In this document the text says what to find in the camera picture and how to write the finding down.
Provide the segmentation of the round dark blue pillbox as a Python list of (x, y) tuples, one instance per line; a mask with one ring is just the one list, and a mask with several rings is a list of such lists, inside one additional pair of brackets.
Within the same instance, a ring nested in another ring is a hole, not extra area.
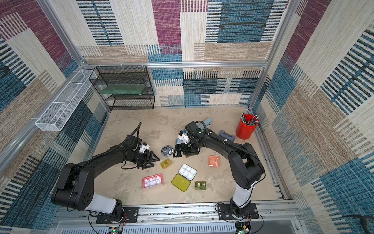
[(170, 146), (170, 145), (167, 145), (167, 146), (164, 146), (164, 147), (162, 148), (161, 153), (162, 153), (163, 156), (165, 156), (165, 157), (169, 157), (169, 156), (172, 156), (173, 151), (174, 151), (174, 150), (173, 150), (173, 147)]

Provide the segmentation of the orange pillbox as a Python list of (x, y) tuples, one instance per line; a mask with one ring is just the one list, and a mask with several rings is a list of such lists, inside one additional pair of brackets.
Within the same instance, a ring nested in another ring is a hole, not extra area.
[(219, 156), (209, 156), (208, 157), (209, 167), (220, 167), (220, 157)]

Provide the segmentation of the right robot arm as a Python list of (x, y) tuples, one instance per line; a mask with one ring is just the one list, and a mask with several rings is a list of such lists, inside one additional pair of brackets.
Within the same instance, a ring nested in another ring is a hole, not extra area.
[(223, 220), (259, 217), (251, 202), (251, 196), (255, 186), (266, 178), (266, 170), (251, 144), (234, 143), (219, 136), (203, 121), (192, 121), (187, 124), (179, 132), (178, 139), (182, 142), (175, 145), (174, 158), (182, 155), (196, 156), (206, 147), (229, 161), (236, 189), (230, 199), (230, 207), (217, 210), (220, 214), (228, 216), (222, 217)]

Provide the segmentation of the blue six-compartment pillbox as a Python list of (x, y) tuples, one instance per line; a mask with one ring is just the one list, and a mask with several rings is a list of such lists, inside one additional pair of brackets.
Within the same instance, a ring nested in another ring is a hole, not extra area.
[(176, 145), (178, 145), (178, 144), (182, 144), (182, 143), (184, 143), (182, 140), (180, 140), (180, 139), (176, 139), (176, 142), (175, 142)]

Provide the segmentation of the yellow two-compartment pillbox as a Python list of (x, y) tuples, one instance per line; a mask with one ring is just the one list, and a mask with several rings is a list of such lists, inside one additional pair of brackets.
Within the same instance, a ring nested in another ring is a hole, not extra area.
[(166, 169), (166, 168), (169, 167), (171, 164), (172, 164), (172, 161), (171, 161), (170, 159), (166, 159), (166, 160), (164, 160), (164, 161), (162, 161), (162, 162), (160, 163), (160, 165), (161, 165), (161, 167), (162, 167), (163, 169)]

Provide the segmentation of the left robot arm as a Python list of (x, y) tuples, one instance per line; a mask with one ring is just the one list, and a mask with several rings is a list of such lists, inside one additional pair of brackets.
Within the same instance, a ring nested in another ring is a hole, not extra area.
[(51, 202), (65, 207), (68, 211), (97, 212), (105, 224), (123, 222), (125, 211), (121, 200), (97, 194), (94, 191), (94, 181), (101, 173), (120, 163), (131, 162), (136, 169), (145, 170), (160, 161), (139, 138), (139, 130), (140, 126), (137, 126), (124, 141), (90, 160), (64, 165)]

